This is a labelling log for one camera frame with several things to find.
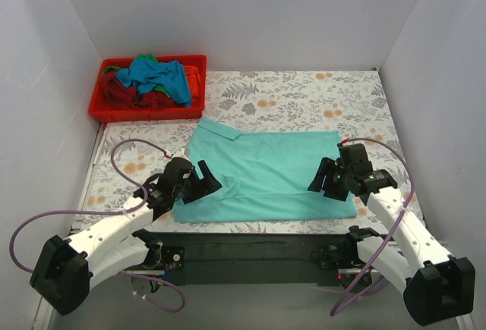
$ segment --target light blue shirt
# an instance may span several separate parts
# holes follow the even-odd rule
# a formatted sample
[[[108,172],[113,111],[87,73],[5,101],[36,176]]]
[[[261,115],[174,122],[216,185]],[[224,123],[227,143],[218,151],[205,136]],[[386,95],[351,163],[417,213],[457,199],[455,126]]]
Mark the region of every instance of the light blue shirt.
[[[351,195],[341,202],[307,191],[320,160],[339,157],[339,141],[335,131],[242,133],[201,118],[188,146],[190,159],[196,166],[198,161],[206,161],[222,188],[187,205],[179,200],[173,209],[175,220],[248,222],[356,216]]]

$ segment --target table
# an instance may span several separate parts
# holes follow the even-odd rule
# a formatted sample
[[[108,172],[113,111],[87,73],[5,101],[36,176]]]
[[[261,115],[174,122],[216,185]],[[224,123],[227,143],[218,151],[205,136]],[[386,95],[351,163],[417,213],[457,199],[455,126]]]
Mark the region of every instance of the table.
[[[376,71],[207,72],[206,94],[204,116],[242,131],[337,130],[343,139],[374,137],[401,152]],[[174,152],[188,144],[196,126],[197,120],[107,124],[99,139],[83,208],[116,210],[134,192],[135,187],[118,176],[109,161],[110,149],[116,143],[142,138]],[[402,194],[408,195],[409,181],[399,160],[382,146],[365,144],[374,167],[388,170]],[[158,151],[142,143],[126,144],[120,152],[118,166],[139,182],[163,171],[167,162]],[[187,233],[345,234],[350,226],[359,225],[387,233],[359,199],[355,199],[355,206],[355,218],[298,222],[193,224],[175,222],[168,212],[148,229]],[[416,196],[410,209],[424,222]],[[99,219],[95,215],[79,215],[73,228],[87,228]]]

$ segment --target folded cloth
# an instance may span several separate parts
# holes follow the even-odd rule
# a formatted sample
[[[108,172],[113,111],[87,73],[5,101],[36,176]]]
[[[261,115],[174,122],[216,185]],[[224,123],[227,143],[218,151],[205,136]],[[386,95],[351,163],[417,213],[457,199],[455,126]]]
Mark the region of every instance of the folded cloth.
[[[167,97],[165,93],[151,91],[138,96],[134,87],[124,87],[115,76],[115,71],[109,71],[99,80],[99,88],[116,109],[126,110],[133,108],[173,108],[176,107],[174,99]]]
[[[206,161],[222,188],[172,212],[179,222],[309,220],[356,216],[345,202],[307,191],[323,157],[339,157],[335,131],[242,133],[201,118],[188,148]]]
[[[185,107],[191,106],[191,92],[184,66],[178,61],[156,63],[146,58],[135,59],[129,68],[116,72],[116,77],[123,86],[135,87],[139,95],[161,84],[175,102]]]

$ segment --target pile of clothes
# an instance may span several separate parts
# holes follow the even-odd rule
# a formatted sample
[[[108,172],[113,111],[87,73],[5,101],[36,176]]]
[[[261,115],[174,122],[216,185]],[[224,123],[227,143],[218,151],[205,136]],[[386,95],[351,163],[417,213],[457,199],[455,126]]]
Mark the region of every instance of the pile of clothes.
[[[99,87],[116,109],[191,107],[200,97],[200,75],[194,66],[138,55],[129,68],[107,67]]]

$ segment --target black mount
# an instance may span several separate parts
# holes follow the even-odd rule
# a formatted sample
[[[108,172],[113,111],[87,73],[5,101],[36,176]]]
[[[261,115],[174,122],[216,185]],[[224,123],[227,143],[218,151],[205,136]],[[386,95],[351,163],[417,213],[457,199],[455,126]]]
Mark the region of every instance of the black mount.
[[[139,238],[149,248],[141,266],[144,269],[160,270],[170,268],[171,270],[184,269],[185,248],[181,246],[166,246],[154,233],[140,229],[132,236]]]
[[[346,201],[348,192],[359,196],[366,205],[371,193],[380,188],[397,188],[395,180],[384,169],[373,170],[363,144],[337,145],[339,156],[336,161],[322,158],[316,176],[308,187],[309,191],[324,191],[324,197]]]
[[[422,326],[472,312],[475,268],[467,258],[426,262],[407,278],[403,300],[410,316]]]
[[[30,285],[61,315],[77,309],[90,293],[93,274],[85,254],[76,252],[59,236],[51,237],[30,277]]]
[[[359,259],[356,244],[367,237],[380,236],[372,228],[359,228],[353,225],[349,233],[339,244],[326,245],[319,248],[317,258],[322,269],[350,269],[364,265]]]
[[[203,174],[201,179],[192,163],[175,157],[167,163],[163,173],[154,174],[145,181],[144,187],[149,194],[147,204],[153,210],[153,220],[170,211],[178,199],[191,203],[222,187],[205,161],[199,161],[197,165]],[[144,197],[144,192],[136,190],[134,196]]]

